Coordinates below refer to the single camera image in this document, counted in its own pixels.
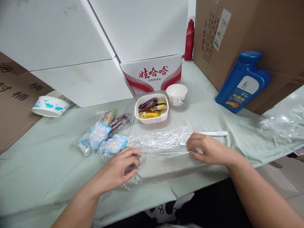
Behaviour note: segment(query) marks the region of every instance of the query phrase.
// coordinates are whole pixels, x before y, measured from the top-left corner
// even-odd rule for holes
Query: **bowl with blue pattern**
[[[61,117],[61,115],[74,103],[62,96],[57,91],[52,91],[46,96],[40,96],[32,112],[46,117]]]

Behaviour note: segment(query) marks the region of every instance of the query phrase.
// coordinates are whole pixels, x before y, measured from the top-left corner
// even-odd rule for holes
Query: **person's left hand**
[[[126,174],[125,169],[132,164],[138,166],[138,160],[133,155],[140,155],[135,147],[126,147],[115,155],[88,181],[91,191],[100,196],[130,180],[137,169],[134,168]]]

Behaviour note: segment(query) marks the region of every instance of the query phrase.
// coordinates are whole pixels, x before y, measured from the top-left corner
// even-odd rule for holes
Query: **brown cardboard box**
[[[219,91],[242,51],[263,53],[257,67],[272,81],[246,106],[261,115],[304,84],[303,10],[302,0],[197,0],[193,61]]]
[[[0,154],[12,146],[42,116],[31,112],[50,86],[0,52]]]

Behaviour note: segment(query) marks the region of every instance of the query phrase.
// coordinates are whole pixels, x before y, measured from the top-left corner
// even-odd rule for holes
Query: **light green tablecloth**
[[[115,109],[131,120],[118,134],[141,135],[187,125],[193,131],[229,132],[217,138],[243,154],[255,167],[304,146],[303,129],[293,143],[272,133],[258,132],[258,116],[242,110],[235,115],[215,103],[216,90],[193,62],[182,65],[182,84],[188,88],[185,103],[170,105],[166,121],[142,124],[134,118],[134,99],[78,108],[60,118],[43,117],[0,156],[0,220],[5,227],[50,227],[76,191],[106,162],[97,155],[85,157],[73,143],[96,121],[95,112]],[[228,177],[221,166],[204,165],[190,155],[148,161],[137,179],[101,196],[94,226],[101,227],[140,211],[206,187]]]

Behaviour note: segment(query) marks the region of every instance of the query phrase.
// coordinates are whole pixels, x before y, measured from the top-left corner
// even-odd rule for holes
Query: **packaged food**
[[[118,130],[119,128],[121,128],[122,126],[124,126],[128,120],[130,119],[129,116],[127,116],[126,114],[123,114],[122,116],[120,116],[117,120],[113,121],[109,126],[112,128],[111,132],[115,132],[116,130]]]
[[[146,111],[146,110],[150,110],[154,105],[156,105],[157,102],[158,102],[158,99],[155,97],[155,98],[152,98],[151,100],[147,101],[146,103],[141,104],[138,108],[139,109],[138,113]]]
[[[93,150],[99,148],[101,142],[108,138],[112,128],[103,122],[97,122],[90,131],[81,139],[81,144]]]
[[[110,125],[114,119],[114,109],[111,109],[105,113],[105,116],[100,120],[106,125]]]
[[[154,105],[151,108],[151,111],[156,111],[156,110],[163,110],[163,109],[167,109],[167,104],[166,101],[164,100],[159,100],[156,105]]]
[[[109,138],[106,141],[102,141],[97,153],[107,156],[113,156],[115,154],[118,154],[119,151],[126,148],[127,141],[128,141],[127,136],[122,136],[122,135],[109,136]]]
[[[103,122],[106,125],[110,125],[114,119],[114,109],[108,111],[97,111],[96,122]]]
[[[150,118],[160,117],[161,114],[162,114],[161,110],[144,111],[144,112],[139,113],[139,118],[140,119],[150,119]]]

